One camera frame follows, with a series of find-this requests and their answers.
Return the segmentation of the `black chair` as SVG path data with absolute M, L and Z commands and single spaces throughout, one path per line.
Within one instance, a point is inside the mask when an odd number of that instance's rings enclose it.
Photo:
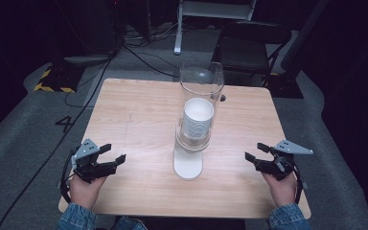
M 259 75 L 263 86 L 268 86 L 277 57 L 291 36 L 281 24 L 234 21 L 221 29 L 212 61 L 224 70 Z

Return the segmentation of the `dark cabinet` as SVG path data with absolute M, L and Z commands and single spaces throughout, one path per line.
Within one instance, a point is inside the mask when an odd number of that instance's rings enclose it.
M 116 7 L 113 0 L 73 0 L 73 11 L 80 39 L 92 53 L 109 54 L 118 50 Z

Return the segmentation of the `clear plastic cup dispenser tube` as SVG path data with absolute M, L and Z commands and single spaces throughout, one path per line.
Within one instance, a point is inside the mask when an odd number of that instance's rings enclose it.
M 191 180 L 203 170 L 203 151 L 208 148 L 214 121 L 221 102 L 224 87 L 223 67 L 219 62 L 201 66 L 194 62 L 182 62 L 179 69 L 180 95 L 178 117 L 175 126 L 173 169 L 178 176 Z M 214 117 L 208 134 L 200 139 L 190 139 L 182 131 L 184 105 L 192 98 L 202 98 L 214 106 Z

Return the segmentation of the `white paper cup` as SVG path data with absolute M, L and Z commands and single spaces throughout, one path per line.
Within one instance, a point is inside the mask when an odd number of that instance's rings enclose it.
M 214 106 L 202 98 L 192 98 L 184 105 L 182 131 L 190 139 L 205 137 L 214 117 Z

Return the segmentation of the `person's left hand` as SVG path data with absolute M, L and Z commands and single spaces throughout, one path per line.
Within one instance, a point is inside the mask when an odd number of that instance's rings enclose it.
M 74 175 L 70 182 L 71 201 L 83 208 L 91 210 L 98 199 L 100 189 L 105 181 L 106 178 L 101 177 L 91 183 L 87 183 L 77 175 Z

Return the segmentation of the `black stand base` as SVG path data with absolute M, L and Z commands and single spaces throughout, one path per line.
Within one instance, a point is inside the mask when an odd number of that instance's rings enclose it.
M 288 79 L 283 75 L 272 74 L 267 80 L 267 89 L 273 98 L 303 99 L 299 85 L 295 79 Z

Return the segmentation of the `white metal stand frame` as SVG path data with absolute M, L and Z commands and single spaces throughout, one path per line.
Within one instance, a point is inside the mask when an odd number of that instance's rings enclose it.
M 185 16 L 250 20 L 255 10 L 256 2 L 257 0 L 247 0 L 246 4 L 235 4 L 213 3 L 206 0 L 179 0 L 173 53 L 175 55 L 181 54 L 182 24 Z

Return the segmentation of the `person's denim leg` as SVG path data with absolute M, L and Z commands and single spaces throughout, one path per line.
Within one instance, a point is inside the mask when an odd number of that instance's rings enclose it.
M 120 217 L 115 221 L 111 230 L 148 230 L 148 228 L 139 219 Z

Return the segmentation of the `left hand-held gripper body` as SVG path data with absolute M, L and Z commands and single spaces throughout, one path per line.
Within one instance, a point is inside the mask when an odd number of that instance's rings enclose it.
M 115 164 L 115 160 L 105 163 L 98 162 L 99 149 L 100 147 L 87 138 L 71 156 L 73 172 L 87 183 L 116 173 L 118 166 Z

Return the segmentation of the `dark slanted pole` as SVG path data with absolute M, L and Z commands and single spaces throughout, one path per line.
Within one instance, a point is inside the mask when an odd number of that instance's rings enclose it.
M 281 67 L 290 74 L 291 72 L 299 72 L 301 55 L 303 49 L 308 41 L 308 37 L 320 18 L 323 10 L 325 10 L 330 0 L 319 0 L 316 6 L 313 8 L 310 16 L 303 25 L 298 36 L 294 39 L 293 43 L 289 47 L 287 53 L 285 54 Z

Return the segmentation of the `yellow black striped floor plate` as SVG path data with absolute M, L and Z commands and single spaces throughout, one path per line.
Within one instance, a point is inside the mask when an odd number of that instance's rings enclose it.
M 84 71 L 84 67 L 48 66 L 34 87 L 34 91 L 75 93 Z

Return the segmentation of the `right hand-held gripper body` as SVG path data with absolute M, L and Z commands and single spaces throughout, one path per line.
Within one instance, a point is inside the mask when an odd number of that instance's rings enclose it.
M 257 159 L 255 169 L 261 173 L 271 174 L 278 181 L 281 181 L 297 169 L 294 162 L 296 154 L 311 155 L 313 150 L 284 139 L 270 147 L 269 153 L 273 156 L 273 159 L 271 161 Z

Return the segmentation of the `person's right hand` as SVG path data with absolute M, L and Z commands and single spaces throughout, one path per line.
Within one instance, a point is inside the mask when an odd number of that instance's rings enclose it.
M 268 184 L 271 196 L 277 207 L 295 202 L 297 180 L 293 174 L 289 174 L 281 181 L 278 181 L 271 174 L 262 173 L 262 176 Z

